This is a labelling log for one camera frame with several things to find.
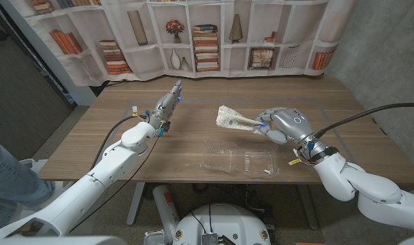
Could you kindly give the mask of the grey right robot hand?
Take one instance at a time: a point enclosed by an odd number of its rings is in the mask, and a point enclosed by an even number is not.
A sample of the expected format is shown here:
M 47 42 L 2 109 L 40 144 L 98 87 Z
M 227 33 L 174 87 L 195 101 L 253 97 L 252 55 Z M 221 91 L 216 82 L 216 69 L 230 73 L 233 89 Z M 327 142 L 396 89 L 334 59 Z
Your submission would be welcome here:
M 328 146 L 314 137 L 314 130 L 309 120 L 295 108 L 275 107 L 263 111 L 256 118 L 262 134 L 277 144 L 293 141 L 301 147 L 305 159 L 310 159 L 323 152 Z

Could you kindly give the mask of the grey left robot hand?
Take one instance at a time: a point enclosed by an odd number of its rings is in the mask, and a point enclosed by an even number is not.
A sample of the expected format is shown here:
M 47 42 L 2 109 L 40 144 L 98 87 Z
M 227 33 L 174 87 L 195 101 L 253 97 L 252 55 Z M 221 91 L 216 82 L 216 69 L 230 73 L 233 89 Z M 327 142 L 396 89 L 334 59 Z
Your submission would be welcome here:
M 172 87 L 171 91 L 160 98 L 155 106 L 155 109 L 150 113 L 148 123 L 158 129 L 162 122 L 168 121 L 180 101 L 182 92 L 182 82 L 178 80 Z

